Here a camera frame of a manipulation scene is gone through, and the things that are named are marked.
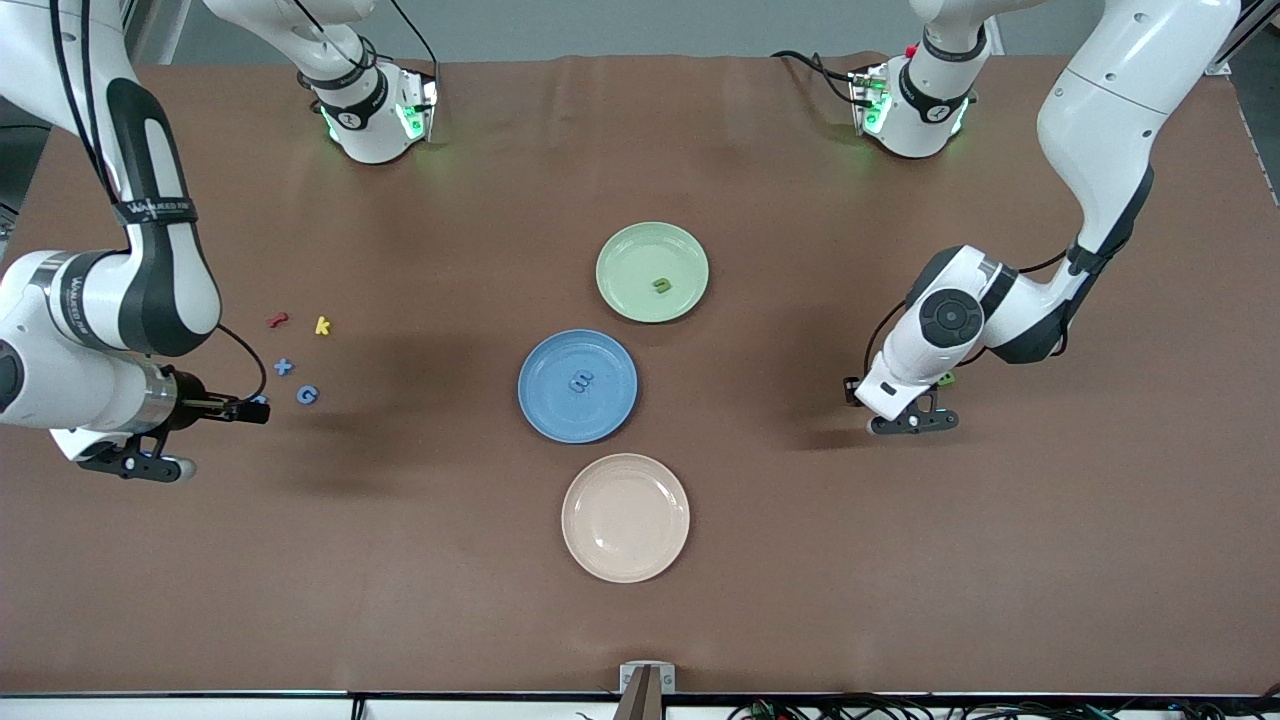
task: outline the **brown table surface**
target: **brown table surface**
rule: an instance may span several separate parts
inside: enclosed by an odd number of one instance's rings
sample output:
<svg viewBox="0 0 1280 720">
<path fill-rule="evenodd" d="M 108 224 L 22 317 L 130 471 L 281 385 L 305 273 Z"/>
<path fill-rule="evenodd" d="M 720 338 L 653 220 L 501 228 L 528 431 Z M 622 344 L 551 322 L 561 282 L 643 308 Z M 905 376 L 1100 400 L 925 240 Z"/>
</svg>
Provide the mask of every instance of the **brown table surface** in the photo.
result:
<svg viewBox="0 0 1280 720">
<path fill-rule="evenodd" d="M 0 428 L 0 689 L 594 689 L 660 657 L 686 691 L 1260 691 L 1280 675 L 1280 218 L 1226 79 L 1166 126 L 1064 357 L 964 369 L 963 427 L 934 437 L 872 438 L 844 405 L 934 251 L 1028 265 L 1079 228 L 1036 140 L 1062 65 L 993 59 L 927 161 L 854 137 L 780 60 L 449 65 L 448 142 L 387 167 L 325 140 L 289 68 L 146 68 L 224 320 L 297 369 L 269 425 L 174 436 L 201 468 L 175 487 Z M 593 273 L 650 219 L 712 263 L 659 327 Z M 65 133 L 19 229 L 13 256 L 120 241 Z M 529 350 L 575 327 L 626 345 L 643 386 L 589 446 L 515 398 Z M 179 365 L 256 382 L 220 336 Z M 613 452 L 669 465 L 692 507 L 639 585 L 588 575 L 559 532 L 570 480 Z"/>
</svg>

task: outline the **black strap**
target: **black strap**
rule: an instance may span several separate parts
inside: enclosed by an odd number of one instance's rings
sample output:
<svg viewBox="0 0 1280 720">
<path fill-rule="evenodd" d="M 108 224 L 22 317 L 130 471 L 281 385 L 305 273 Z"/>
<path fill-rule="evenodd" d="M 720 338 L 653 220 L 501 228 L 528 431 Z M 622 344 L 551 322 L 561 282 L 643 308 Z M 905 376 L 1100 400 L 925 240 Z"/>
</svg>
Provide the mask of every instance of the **black strap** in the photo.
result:
<svg viewBox="0 0 1280 720">
<path fill-rule="evenodd" d="M 196 204 L 189 197 L 140 197 L 116 202 L 111 208 L 120 225 L 172 225 L 200 219 Z"/>
<path fill-rule="evenodd" d="M 920 45 L 924 46 L 925 53 L 933 55 L 934 58 L 942 60 L 943 63 L 968 63 L 969 60 L 973 60 L 978 55 L 982 55 L 983 49 L 987 47 L 987 28 L 983 26 L 978 26 L 978 44 L 974 45 L 973 50 L 969 50 L 968 53 L 951 53 L 948 50 L 938 47 L 937 45 L 933 45 L 932 42 L 929 42 L 928 31 L 924 32 L 924 40 L 920 42 Z"/>
<path fill-rule="evenodd" d="M 1005 296 L 1009 295 L 1009 290 L 1014 287 L 1014 281 L 1018 279 L 1018 270 L 1010 268 L 1009 265 L 1000 265 L 1000 274 L 996 275 L 996 281 L 991 283 L 991 290 L 987 295 L 982 296 L 982 316 L 987 320 L 991 319 L 991 314 L 1000 307 L 1000 304 L 1005 301 Z"/>
<path fill-rule="evenodd" d="M 375 72 L 378 73 L 378 87 L 374 88 L 374 92 L 369 97 L 365 97 L 360 102 L 347 108 L 320 102 L 329 119 L 344 129 L 365 129 L 369 126 L 369 118 L 372 118 L 383 108 L 383 104 L 387 102 L 387 74 L 381 70 Z"/>
<path fill-rule="evenodd" d="M 115 255 L 118 250 L 95 250 L 93 252 L 81 252 L 67 261 L 63 278 L 59 281 L 59 305 L 63 309 L 63 318 L 70 327 L 72 333 L 81 345 L 90 350 L 108 351 L 114 347 L 102 342 L 97 333 L 88 327 L 88 318 L 84 316 L 84 278 L 88 277 L 93 264 L 108 255 Z"/>
<path fill-rule="evenodd" d="M 920 122 L 923 123 L 938 124 L 947 122 L 947 118 L 964 105 L 964 101 L 969 97 L 969 90 L 973 90 L 970 86 L 970 88 L 964 91 L 961 95 L 950 100 L 940 100 L 932 95 L 924 94 L 915 86 L 914 82 L 911 82 L 911 73 L 908 72 L 910 68 L 911 63 L 902 65 L 902 72 L 897 76 L 897 85 L 902 90 L 902 100 L 906 100 L 908 105 L 915 108 L 915 110 L 920 113 Z"/>
</svg>

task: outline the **black cable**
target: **black cable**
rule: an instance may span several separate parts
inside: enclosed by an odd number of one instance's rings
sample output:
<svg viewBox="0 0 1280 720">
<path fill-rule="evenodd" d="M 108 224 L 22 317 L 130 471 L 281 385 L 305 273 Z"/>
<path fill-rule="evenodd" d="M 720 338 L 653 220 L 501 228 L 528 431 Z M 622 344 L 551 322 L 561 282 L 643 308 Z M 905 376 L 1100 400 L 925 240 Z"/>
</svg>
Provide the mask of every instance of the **black cable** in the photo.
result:
<svg viewBox="0 0 1280 720">
<path fill-rule="evenodd" d="M 831 70 L 826 65 L 822 65 L 822 64 L 814 61 L 810 58 L 805 58 L 804 55 L 796 53 L 795 50 L 778 50 L 773 55 L 769 55 L 769 58 L 791 58 L 794 60 L 800 60 L 801 63 L 804 63 L 805 65 L 808 65 L 810 70 L 813 70 L 815 73 L 823 73 L 823 74 L 826 74 L 827 77 L 829 77 L 832 79 L 842 79 L 845 82 L 849 82 L 849 76 L 852 74 L 852 73 L 867 72 L 870 68 L 874 68 L 876 65 L 882 64 L 882 63 L 872 63 L 869 65 L 859 65 L 859 67 L 856 67 L 856 68 L 854 68 L 854 69 L 851 69 L 849 72 L 845 72 L 845 73 L 837 73 L 836 70 Z"/>
<path fill-rule="evenodd" d="M 1059 252 L 1057 255 L 1050 258 L 1048 260 L 1044 260 L 1043 263 L 1037 263 L 1037 264 L 1032 265 L 1030 268 L 1018 268 L 1018 272 L 1019 273 L 1034 273 L 1036 270 L 1043 270 L 1044 268 L 1048 268 L 1050 265 L 1052 265 L 1053 263 L 1057 263 L 1062 258 L 1066 258 L 1066 250 Z"/>
<path fill-rule="evenodd" d="M 58 60 L 58 74 L 63 81 L 63 92 L 67 95 L 67 105 L 70 108 L 72 119 L 76 120 L 76 133 L 79 136 L 81 145 L 84 146 L 84 154 L 88 155 L 88 161 L 93 167 L 95 174 L 97 174 L 97 155 L 90 146 L 88 135 L 84 131 L 84 120 L 81 119 L 79 105 L 76 102 L 76 91 L 72 88 L 72 73 L 67 67 L 67 51 L 63 49 L 63 20 L 61 10 L 58 8 L 59 0 L 50 0 L 49 3 L 49 28 L 52 32 L 54 40 L 54 56 Z M 109 190 L 106 178 L 97 174 L 97 179 L 102 183 L 102 188 L 106 190 L 108 196 L 114 193 Z"/>
<path fill-rule="evenodd" d="M 859 108 L 870 108 L 872 106 L 872 102 L 869 100 L 858 100 L 855 97 L 850 97 L 849 95 L 845 95 L 844 92 L 841 92 L 840 88 L 836 87 L 836 82 L 835 81 L 842 79 L 845 82 L 849 82 L 849 74 L 863 72 L 867 68 L 870 68 L 873 65 L 863 65 L 860 68 L 854 68 L 854 69 L 849 70 L 849 73 L 846 73 L 846 74 L 840 74 L 840 73 L 836 73 L 833 70 L 828 70 L 827 65 L 822 64 L 822 56 L 818 55 L 817 53 L 814 53 L 813 58 L 809 58 L 809 59 L 804 58 L 803 55 L 800 55 L 795 50 L 782 50 L 782 51 L 774 53 L 773 55 L 769 55 L 769 56 L 771 58 L 796 58 L 801 63 L 804 63 L 805 65 L 808 65 L 810 70 L 814 70 L 815 73 L 819 73 L 822 76 L 822 79 L 827 81 L 827 87 L 829 87 L 831 91 L 836 94 L 836 97 L 840 97 L 845 102 L 849 102 L 850 105 L 856 105 Z"/>
<path fill-rule="evenodd" d="M 257 363 L 257 372 L 261 375 L 261 380 L 257 383 L 257 389 L 253 391 L 251 395 L 244 396 L 236 401 L 237 405 L 243 405 L 244 402 L 252 402 L 255 397 L 259 397 L 266 389 L 266 364 L 262 363 L 262 359 L 259 357 L 253 347 L 248 342 L 246 342 L 244 338 L 232 332 L 230 328 L 228 328 L 221 323 L 218 323 L 218 329 L 223 331 L 224 333 L 227 333 L 227 337 L 239 343 L 239 346 L 244 348 L 244 352 L 248 352 L 248 356 L 252 357 L 255 363 Z"/>
<path fill-rule="evenodd" d="M 408 15 L 404 14 L 404 10 L 399 6 L 399 0 L 392 0 L 392 6 L 396 8 L 396 12 L 401 14 L 401 18 L 404 20 L 404 24 L 407 24 L 408 28 L 413 31 L 413 35 L 417 36 L 417 40 L 419 42 L 422 44 L 422 47 L 426 47 L 426 54 L 431 56 L 431 79 L 439 79 L 440 63 L 435 59 L 435 51 L 431 50 L 431 44 L 428 42 L 425 37 L 422 37 L 422 33 L 419 32 L 417 26 L 413 24 L 413 20 L 408 19 Z"/>
<path fill-rule="evenodd" d="M 888 322 L 893 319 L 893 315 L 896 315 L 902 307 L 906 307 L 905 300 L 899 301 L 899 304 L 888 311 L 888 315 L 884 315 L 884 319 L 876 325 L 874 331 L 872 331 L 872 337 L 867 340 L 867 352 L 863 355 L 863 378 L 867 378 L 868 373 L 872 372 L 872 348 L 876 347 L 876 338 L 879 337 L 879 332 L 884 329 L 884 325 L 887 325 Z M 854 720 L 861 720 L 861 717 L 855 717 Z"/>
<path fill-rule="evenodd" d="M 796 53 L 795 50 L 778 50 L 773 55 L 769 55 L 769 58 L 791 58 L 792 60 L 800 60 L 801 63 L 804 63 L 805 65 L 808 65 L 810 70 L 813 70 L 815 73 L 826 73 L 827 77 L 829 77 L 832 79 L 844 79 L 844 81 L 849 79 L 847 74 L 840 74 L 840 73 L 837 73 L 835 70 L 828 70 L 827 68 L 820 68 L 813 60 L 810 60 L 809 58 L 805 58 L 804 55 Z"/>
<path fill-rule="evenodd" d="M 95 169 L 97 170 L 97 177 L 102 181 L 106 196 L 111 199 L 111 204 L 114 205 L 119 199 L 115 196 L 115 188 L 111 187 L 111 176 L 106 170 L 106 156 L 102 155 L 102 136 L 97 131 L 97 100 L 93 97 L 93 76 L 90 72 L 88 18 L 91 3 L 92 0 L 83 0 L 81 3 L 81 72 L 83 76 L 84 105 L 88 109 L 90 146 L 93 149 Z"/>
</svg>

